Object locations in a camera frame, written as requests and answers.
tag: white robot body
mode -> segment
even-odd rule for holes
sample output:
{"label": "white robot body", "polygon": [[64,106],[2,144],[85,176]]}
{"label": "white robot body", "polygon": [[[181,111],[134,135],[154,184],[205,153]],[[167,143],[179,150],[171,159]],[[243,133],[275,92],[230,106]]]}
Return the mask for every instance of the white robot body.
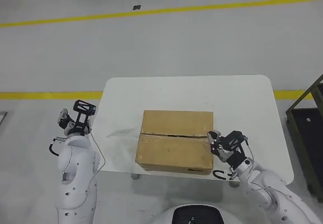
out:
{"label": "white robot body", "polygon": [[99,154],[85,136],[70,137],[58,157],[58,169],[63,172],[59,186],[59,223],[93,223],[97,199],[97,182],[93,178]]}

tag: black cable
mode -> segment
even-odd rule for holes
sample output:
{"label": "black cable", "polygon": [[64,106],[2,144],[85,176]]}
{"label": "black cable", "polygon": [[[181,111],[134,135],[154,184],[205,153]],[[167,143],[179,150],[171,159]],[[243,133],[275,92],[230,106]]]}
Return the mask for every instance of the black cable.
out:
{"label": "black cable", "polygon": [[216,173],[218,173],[218,172],[220,172],[221,174],[224,174],[224,171],[222,171],[222,170],[214,170],[214,171],[212,171],[213,176],[217,179],[220,179],[220,180],[226,180],[226,178],[223,178],[223,177],[217,175]]}
{"label": "black cable", "polygon": [[53,138],[52,143],[49,145],[49,151],[50,151],[54,156],[59,156],[59,154],[58,154],[58,153],[56,153],[56,152],[54,152],[54,151],[53,151],[53,149],[52,149],[54,142],[55,142],[55,138]]}

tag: black shelf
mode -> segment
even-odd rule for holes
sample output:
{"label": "black shelf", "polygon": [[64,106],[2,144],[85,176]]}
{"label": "black shelf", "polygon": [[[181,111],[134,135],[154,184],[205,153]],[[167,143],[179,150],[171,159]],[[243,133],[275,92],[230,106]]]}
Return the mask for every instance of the black shelf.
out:
{"label": "black shelf", "polygon": [[307,183],[323,202],[323,118],[317,108],[293,109],[291,117],[290,132]]}
{"label": "black shelf", "polygon": [[[323,74],[285,112],[308,189],[323,202]],[[312,94],[318,108],[296,109]]]}

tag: table leg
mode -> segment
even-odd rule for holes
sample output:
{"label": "table leg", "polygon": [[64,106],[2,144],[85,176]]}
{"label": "table leg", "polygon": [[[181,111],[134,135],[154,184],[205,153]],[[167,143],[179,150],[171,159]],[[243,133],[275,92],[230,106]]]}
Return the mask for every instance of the table leg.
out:
{"label": "table leg", "polygon": [[140,174],[132,174],[131,176],[132,176],[133,180],[137,180],[137,179],[139,179]]}
{"label": "table leg", "polygon": [[238,188],[240,186],[240,182],[239,181],[229,181],[228,184],[232,188]]}

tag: white table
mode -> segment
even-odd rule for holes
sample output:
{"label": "white table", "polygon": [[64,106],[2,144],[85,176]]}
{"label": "white table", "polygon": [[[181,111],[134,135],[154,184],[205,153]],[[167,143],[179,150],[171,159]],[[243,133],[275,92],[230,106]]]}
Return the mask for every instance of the white table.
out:
{"label": "white table", "polygon": [[[146,171],[135,163],[144,110],[212,111],[214,129],[239,130],[255,161],[293,181],[293,169],[269,79],[252,76],[143,77],[108,80],[92,126],[106,160],[102,171],[215,179],[210,175]],[[247,147],[247,156],[251,156]],[[214,157],[214,169],[228,165]]]}

